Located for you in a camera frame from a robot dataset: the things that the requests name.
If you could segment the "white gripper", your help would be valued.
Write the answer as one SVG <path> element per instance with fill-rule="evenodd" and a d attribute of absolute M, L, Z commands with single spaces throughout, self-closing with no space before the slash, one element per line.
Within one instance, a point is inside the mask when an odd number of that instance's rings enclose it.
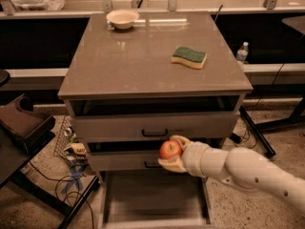
<path fill-rule="evenodd" d="M 158 163 L 164 169 L 175 173 L 188 172 L 193 177 L 204 177 L 201 171 L 202 158 L 210 146 L 206 143 L 191 142 L 183 135 L 172 135 L 170 140 L 176 141 L 184 151 L 181 156 L 168 159 L 159 158 Z"/>

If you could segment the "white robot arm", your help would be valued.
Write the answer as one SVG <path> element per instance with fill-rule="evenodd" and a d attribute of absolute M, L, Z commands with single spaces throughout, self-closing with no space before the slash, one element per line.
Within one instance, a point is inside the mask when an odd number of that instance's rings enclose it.
<path fill-rule="evenodd" d="M 305 215 L 305 180 L 287 173 L 248 148 L 225 151 L 173 135 L 162 143 L 158 163 L 168 171 L 211 177 L 240 192 L 263 191 Z"/>

